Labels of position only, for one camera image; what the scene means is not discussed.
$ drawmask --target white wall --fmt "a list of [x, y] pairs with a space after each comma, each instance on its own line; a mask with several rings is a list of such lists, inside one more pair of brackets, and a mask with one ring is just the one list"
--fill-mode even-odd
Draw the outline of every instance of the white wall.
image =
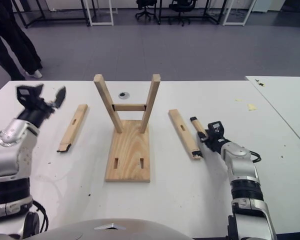
[[[101, 8], [108, 8], [108, 0], [98, 0]], [[162, 6], [167, 8], [168, 5], [172, 2], [172, 0], [162, 0]], [[250, 6], [252, 0], [235, 0], [235, 4], [233, 8], [243, 8], [246, 9]], [[137, 3], [136, 0], [111, 0], [113, 7], [118, 8], [136, 8]], [[211, 6], [214, 8], [221, 8], [223, 0], [211, 0]], [[46, 3], [49, 9], [80, 9], [81, 3], [80, 0], [46, 0]], [[206, 5], [205, 0], [198, 0], [197, 7], [203, 8]]]

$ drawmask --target desk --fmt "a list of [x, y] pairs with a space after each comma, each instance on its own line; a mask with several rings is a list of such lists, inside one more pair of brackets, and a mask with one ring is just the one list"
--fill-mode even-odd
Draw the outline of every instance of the desk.
[[[205, 160], [189, 159], [168, 116], [177, 108], [193, 136], [190, 117], [204, 125], [220, 120], [228, 139], [261, 154], [256, 168], [276, 232], [300, 232], [300, 140], [250, 82], [161, 82], [149, 120], [150, 183], [104, 181], [114, 126], [92, 81], [8, 82], [0, 90], [0, 130], [23, 109], [15, 86], [40, 82], [47, 101], [61, 86], [67, 89], [63, 106], [42, 124], [32, 155], [31, 194], [45, 207], [51, 229], [134, 218], [194, 238], [227, 235], [232, 196], [226, 166], [213, 153]], [[150, 82], [110, 81], [107, 86], [115, 103], [145, 103]], [[121, 92], [130, 98], [119, 99]], [[248, 111], [248, 103], [257, 110]], [[57, 153], [79, 104], [89, 109], [77, 138], [69, 152]], [[142, 112], [119, 115], [141, 119]]]
[[[45, 15], [45, 13], [44, 13], [44, 11], [43, 11], [43, 9], [42, 9], [42, 7], [41, 7], [41, 4], [40, 4], [39, 0], [35, 0], [35, 2], [36, 2], [37, 5], [38, 5], [39, 11], [40, 11], [40, 13], [41, 13], [41, 16], [39, 16], [39, 17], [37, 17], [37, 18], [31, 20], [30, 22], [26, 23], [26, 21], [25, 21], [23, 15], [22, 15], [22, 13], [20, 12], [20, 9], [19, 9], [18, 5], [16, 4], [16, 1], [15, 1], [15, 0], [12, 0], [12, 3], [13, 3], [13, 5], [14, 5], [14, 7], [15, 7], [15, 9], [16, 9], [16, 11], [17, 11], [17, 13], [18, 13], [18, 15], [19, 15], [19, 17], [20, 17], [20, 19], [21, 19], [21, 21], [22, 21], [22, 24], [24, 25], [24, 27], [25, 27], [26, 29], [27, 29], [30, 25], [32, 25], [33, 23], [35, 23], [35, 22], [44, 22], [44, 21], [85, 20], [86, 25], [89, 26], [88, 17], [87, 17], [87, 13], [86, 13], [86, 9], [85, 9], [83, 0], [80, 0], [80, 3], [81, 3], [81, 6], [82, 6], [82, 11], [83, 11], [84, 18], [82, 18], [82, 17], [72, 17], [72, 18], [71, 18], [71, 17], [66, 17], [66, 18], [64, 18], [64, 17], [62, 17], [62, 18], [60, 18], [60, 17], [59, 17], [59, 18], [47, 18], [46, 15]], [[93, 0], [92, 0], [91, 2], [92, 2], [92, 7], [93, 7], [93, 10], [94, 10], [94, 13], [95, 13], [95, 12], [96, 12], [96, 10], [95, 10], [95, 3], [94, 3]]]
[[[300, 138], [300, 77], [247, 76], [255, 88], [273, 106]], [[265, 86], [260, 86], [255, 79]]]
[[[161, 12], [162, 12], [162, 1], [163, 0], [160, 0], [160, 3], [159, 3], [159, 16], [158, 16], [158, 18], [156, 16], [157, 23], [159, 25], [161, 24], [161, 19], [167, 19], [167, 18], [171, 17], [171, 16], [162, 16], [161, 15]], [[190, 18], [190, 19], [209, 19], [209, 20], [214, 21], [216, 24], [219, 24], [220, 21], [221, 21], [223, 12], [225, 10], [225, 6], [227, 4], [227, 0], [223, 0], [223, 4], [222, 4], [221, 11], [220, 11], [220, 14], [219, 14], [218, 18], [215, 18], [215, 17], [213, 17], [213, 16], [211, 16], [210, 14], [207, 13], [209, 2], [210, 2], [210, 0], [206, 0], [206, 4], [205, 4], [203, 15], [198, 15], [198, 16], [193, 16], [192, 15], [192, 16], [187, 16], [187, 18]]]

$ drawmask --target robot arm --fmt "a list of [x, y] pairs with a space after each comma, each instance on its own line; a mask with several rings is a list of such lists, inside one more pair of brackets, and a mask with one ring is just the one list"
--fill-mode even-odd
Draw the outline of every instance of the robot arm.
[[252, 154], [259, 160], [260, 156], [224, 138], [225, 130], [220, 121], [208, 124], [208, 130], [197, 131], [197, 142], [201, 152], [204, 153], [206, 145], [213, 152], [219, 153], [227, 166], [233, 199], [233, 215], [228, 217], [228, 238], [276, 240], [275, 229], [268, 206], [264, 202], [254, 164], [256, 161], [251, 159]]
[[43, 84], [17, 87], [17, 99], [24, 110], [0, 133], [0, 234], [16, 239], [39, 232], [39, 216], [29, 211], [36, 203], [30, 195], [32, 152], [39, 127], [66, 96], [63, 87], [54, 102], [46, 103], [40, 98], [42, 88]]

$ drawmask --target white shoe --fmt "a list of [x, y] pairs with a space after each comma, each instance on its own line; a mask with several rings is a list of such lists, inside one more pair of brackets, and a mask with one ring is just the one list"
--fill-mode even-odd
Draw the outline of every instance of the white shoe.
[[42, 74], [39, 70], [36, 70], [34, 72], [34, 74], [29, 74], [27, 71], [25, 72], [25, 75], [27, 75], [28, 77], [31, 77], [31, 78], [36, 78], [36, 79], [40, 79], [42, 78]]

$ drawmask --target metal table frame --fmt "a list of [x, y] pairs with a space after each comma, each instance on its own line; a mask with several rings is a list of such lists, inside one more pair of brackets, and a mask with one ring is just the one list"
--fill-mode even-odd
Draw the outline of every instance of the metal table frame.
[[[92, 7], [93, 7], [94, 16], [96, 16], [96, 8], [94, 6], [94, 0], [91, 0], [91, 1], [92, 1]], [[111, 21], [110, 22], [94, 22], [94, 21], [92, 21], [93, 17], [91, 17], [91, 14], [90, 14], [90, 8], [89, 8], [89, 5], [88, 5], [88, 0], [84, 0], [85, 6], [86, 6], [86, 9], [87, 9], [87, 12], [88, 12], [88, 18], [89, 18], [89, 25], [90, 26], [103, 26], [103, 25], [111, 25], [111, 26], [113, 26], [114, 25], [114, 16], [113, 16], [113, 13], [114, 14], [118, 14], [118, 8], [115, 7], [115, 11], [113, 11], [111, 0], [108, 0], [108, 2], [109, 2], [109, 12], [106, 12], [106, 13], [110, 14]], [[99, 9], [99, 2], [98, 2], [98, 0], [96, 0], [96, 4], [97, 4], [97, 9], [99, 11], [100, 9]]]
[[[80, 2], [81, 2], [81, 6], [82, 6], [82, 11], [83, 11], [84, 17], [73, 17], [73, 18], [70, 18], [70, 17], [64, 17], [64, 18], [47, 18], [46, 15], [45, 15], [45, 13], [44, 13], [44, 11], [43, 11], [43, 9], [42, 9], [42, 7], [41, 7], [41, 5], [40, 5], [40, 3], [39, 3], [39, 1], [38, 1], [38, 0], [35, 0], [35, 1], [36, 1], [36, 4], [37, 4], [38, 7], [39, 7], [39, 11], [40, 11], [40, 13], [41, 13], [41, 16], [39, 16], [39, 17], [37, 17], [37, 18], [31, 20], [29, 23], [26, 23], [26, 21], [25, 21], [23, 15], [22, 15], [22, 13], [21, 13], [21, 11], [20, 11], [18, 5], [16, 4], [15, 0], [12, 0], [12, 3], [13, 3], [13, 5], [14, 5], [14, 7], [15, 7], [15, 9], [16, 9], [16, 11], [17, 11], [17, 13], [18, 13], [18, 15], [19, 15], [19, 17], [20, 17], [20, 19], [21, 19], [21, 21], [22, 21], [22, 23], [23, 23], [23, 25], [24, 25], [24, 27], [25, 27], [26, 29], [27, 29], [31, 24], [33, 24], [33, 23], [35, 23], [35, 22], [45, 22], [45, 21], [85, 20], [86, 25], [87, 25], [87, 26], [90, 26], [89, 20], [88, 20], [88, 16], [87, 16], [87, 13], [86, 13], [86, 8], [85, 8], [85, 5], [84, 5], [83, 0], [80, 0]], [[92, 7], [93, 7], [93, 9], [94, 9], [94, 11], [95, 11], [95, 3], [94, 3], [94, 0], [91, 0], [91, 2], [92, 2]]]
[[[159, 16], [158, 17], [156, 16], [157, 23], [159, 25], [161, 24], [161, 19], [167, 19], [169, 17], [172, 17], [172, 16], [162, 16], [162, 14], [161, 14], [161, 11], [162, 11], [162, 1], [163, 0], [160, 0], [160, 4], [159, 4]], [[190, 18], [190, 19], [209, 19], [209, 20], [212, 20], [213, 22], [215, 22], [216, 24], [220, 24], [222, 15], [224, 13], [224, 10], [225, 10], [226, 4], [227, 4], [227, 0], [223, 0], [223, 4], [222, 4], [221, 11], [220, 11], [220, 14], [219, 14], [218, 18], [215, 18], [214, 16], [211, 16], [209, 13], [207, 13], [207, 9], [208, 9], [209, 3], [210, 3], [210, 0], [206, 0], [206, 4], [205, 4], [203, 15], [186, 16], [186, 17]]]
[[244, 26], [244, 25], [246, 25], [246, 22], [247, 22], [247, 20], [248, 20], [248, 18], [249, 18], [249, 16], [250, 16], [250, 13], [251, 13], [252, 9], [254, 8], [254, 6], [255, 6], [255, 4], [256, 4], [256, 1], [257, 1], [257, 0], [252, 0], [252, 3], [251, 3], [251, 5], [250, 5], [250, 7], [249, 7], [249, 10], [248, 10], [248, 12], [247, 12], [247, 14], [246, 14], [246, 16], [245, 16], [243, 22], [227, 22], [228, 17], [229, 17], [229, 14], [230, 14], [230, 11], [231, 11], [232, 6], [233, 6], [233, 4], [234, 4], [234, 0], [231, 0], [229, 6], [226, 7], [226, 9], [228, 9], [228, 10], [227, 10], [227, 12], [226, 12], [226, 15], [225, 15], [225, 18], [224, 18], [224, 20], [223, 20], [223, 24], [222, 24], [222, 25], [223, 25], [223, 26], [226, 26], [226, 25], [235, 25], [235, 26], [238, 26], [238, 25], [239, 25], [239, 26]]

